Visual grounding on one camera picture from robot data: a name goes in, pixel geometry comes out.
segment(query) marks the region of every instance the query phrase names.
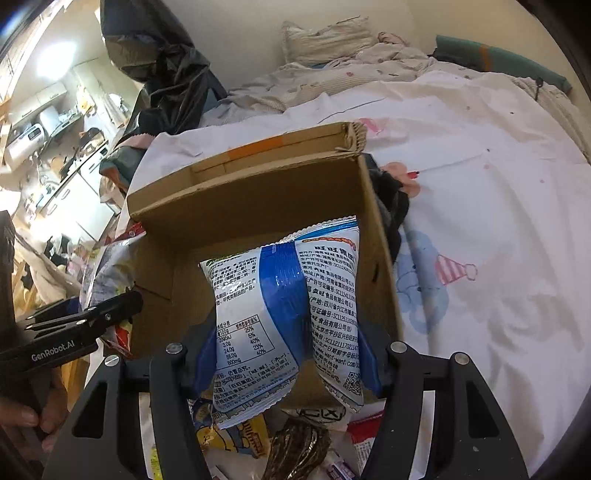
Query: black cloth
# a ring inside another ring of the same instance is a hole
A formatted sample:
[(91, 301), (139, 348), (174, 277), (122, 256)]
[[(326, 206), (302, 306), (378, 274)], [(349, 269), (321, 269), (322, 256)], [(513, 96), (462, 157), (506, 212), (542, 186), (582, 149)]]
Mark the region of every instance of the black cloth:
[(390, 257), (394, 262), (400, 252), (402, 243), (398, 230), (406, 218), (410, 206), (408, 195), (401, 190), (402, 183), (393, 178), (388, 172), (380, 170), (370, 154), (364, 153), (363, 156), (378, 201), (379, 212), (382, 216), (382, 223), (388, 240)]

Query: human hand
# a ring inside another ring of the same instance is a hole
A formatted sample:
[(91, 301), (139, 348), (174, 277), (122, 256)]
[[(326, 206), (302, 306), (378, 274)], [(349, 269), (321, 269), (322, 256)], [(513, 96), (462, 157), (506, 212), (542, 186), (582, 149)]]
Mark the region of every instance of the human hand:
[(39, 426), (41, 430), (48, 433), (49, 436), (41, 442), (41, 447), (45, 453), (50, 453), (67, 415), (67, 393), (58, 368), (51, 372), (51, 388), (47, 396), (47, 404), (41, 411), (41, 417), (30, 407), (0, 397), (0, 426), (22, 457), (28, 461), (37, 460), (37, 458), (22, 435), (21, 428)]

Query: kitchen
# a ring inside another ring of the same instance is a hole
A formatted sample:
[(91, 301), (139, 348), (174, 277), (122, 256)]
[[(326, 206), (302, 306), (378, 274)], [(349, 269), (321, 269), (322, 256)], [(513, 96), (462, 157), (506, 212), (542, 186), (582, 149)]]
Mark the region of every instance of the kitchen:
[(65, 238), (66, 250), (92, 249), (120, 212), (100, 161), (142, 87), (108, 59), (98, 9), (54, 2), (0, 64), (0, 210), (35, 241)]

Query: wall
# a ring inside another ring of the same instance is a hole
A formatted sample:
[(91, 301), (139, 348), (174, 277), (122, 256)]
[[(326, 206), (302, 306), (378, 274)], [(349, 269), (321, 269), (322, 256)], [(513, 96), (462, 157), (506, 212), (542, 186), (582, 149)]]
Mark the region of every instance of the wall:
[(285, 63), (281, 24), (321, 28), (369, 16), (374, 31), (395, 31), (418, 40), (405, 0), (163, 0), (183, 25), (197, 49), (211, 62), (224, 87), (241, 85)]
[(374, 32), (392, 31), (427, 53), (437, 34), (514, 51), (568, 78), (571, 100), (591, 121), (591, 102), (550, 34), (517, 0), (163, 0), (182, 19), (226, 88), (284, 63), (280, 27), (320, 28), (367, 15)]

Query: yellow snack package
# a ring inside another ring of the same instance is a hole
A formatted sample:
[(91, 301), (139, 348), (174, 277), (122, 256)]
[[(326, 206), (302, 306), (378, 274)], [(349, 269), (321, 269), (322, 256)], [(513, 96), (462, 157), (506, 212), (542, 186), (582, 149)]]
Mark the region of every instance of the yellow snack package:
[(204, 398), (197, 400), (191, 408), (197, 439), (202, 449), (219, 448), (227, 452), (245, 453), (254, 458), (269, 455), (271, 442), (262, 414), (220, 430), (212, 422), (212, 408), (212, 401)]

